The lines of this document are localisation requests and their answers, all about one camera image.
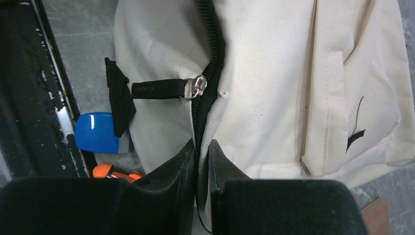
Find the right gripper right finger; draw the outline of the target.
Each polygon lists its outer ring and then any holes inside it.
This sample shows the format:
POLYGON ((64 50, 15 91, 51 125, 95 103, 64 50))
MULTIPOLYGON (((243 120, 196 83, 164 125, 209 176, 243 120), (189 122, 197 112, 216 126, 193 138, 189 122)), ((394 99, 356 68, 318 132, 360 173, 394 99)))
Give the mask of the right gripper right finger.
POLYGON ((215 235, 365 235, 349 190, 332 180, 254 180, 208 147, 211 225, 215 235))

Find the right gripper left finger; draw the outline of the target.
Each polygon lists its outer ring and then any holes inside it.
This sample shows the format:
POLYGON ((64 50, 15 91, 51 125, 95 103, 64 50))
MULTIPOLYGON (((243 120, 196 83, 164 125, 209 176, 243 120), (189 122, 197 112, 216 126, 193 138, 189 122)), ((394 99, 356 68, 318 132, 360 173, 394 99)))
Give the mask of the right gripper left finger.
POLYGON ((124 179, 20 178, 0 192, 3 235, 189 235, 194 146, 130 183, 124 179))

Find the beige canvas backpack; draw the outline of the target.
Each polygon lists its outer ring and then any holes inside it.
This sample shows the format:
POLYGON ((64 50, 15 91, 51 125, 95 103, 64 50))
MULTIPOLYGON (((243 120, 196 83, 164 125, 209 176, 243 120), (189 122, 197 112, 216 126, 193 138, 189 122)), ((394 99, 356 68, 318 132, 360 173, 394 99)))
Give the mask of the beige canvas backpack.
POLYGON ((217 140, 253 179, 354 188, 415 155, 415 113, 395 0, 120 0, 111 86, 146 173, 189 140, 207 202, 217 140))

